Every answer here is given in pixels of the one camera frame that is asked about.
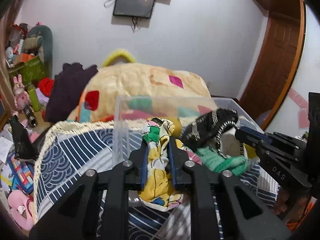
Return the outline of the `person's hand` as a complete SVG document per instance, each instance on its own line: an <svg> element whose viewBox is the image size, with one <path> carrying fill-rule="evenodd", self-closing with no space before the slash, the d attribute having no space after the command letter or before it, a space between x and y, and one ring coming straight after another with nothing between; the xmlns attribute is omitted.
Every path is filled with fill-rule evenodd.
<svg viewBox="0 0 320 240"><path fill-rule="evenodd" d="M287 210L287 204L286 201L289 198L289 194L284 190L284 189L280 189L278 192L278 197L277 197L277 201L274 205L274 213L276 215L281 214L282 212L285 212Z"/></svg>

